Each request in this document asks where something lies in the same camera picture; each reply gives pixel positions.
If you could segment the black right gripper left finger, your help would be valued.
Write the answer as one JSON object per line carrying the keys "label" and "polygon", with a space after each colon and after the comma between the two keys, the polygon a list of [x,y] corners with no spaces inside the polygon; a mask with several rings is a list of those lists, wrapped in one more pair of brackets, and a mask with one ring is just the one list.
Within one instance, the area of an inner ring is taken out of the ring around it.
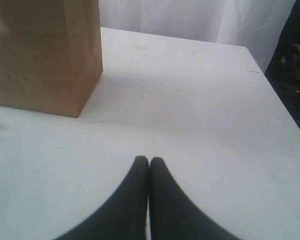
{"label": "black right gripper left finger", "polygon": [[149,161],[137,156],[108,200],[59,240],[145,240]]}

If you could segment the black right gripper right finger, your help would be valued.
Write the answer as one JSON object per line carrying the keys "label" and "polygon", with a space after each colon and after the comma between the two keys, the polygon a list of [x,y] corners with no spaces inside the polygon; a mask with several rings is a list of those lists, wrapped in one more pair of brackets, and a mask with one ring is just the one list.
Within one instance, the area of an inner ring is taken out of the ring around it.
{"label": "black right gripper right finger", "polygon": [[188,198],[160,157],[150,162],[148,198],[153,240],[238,239]]}

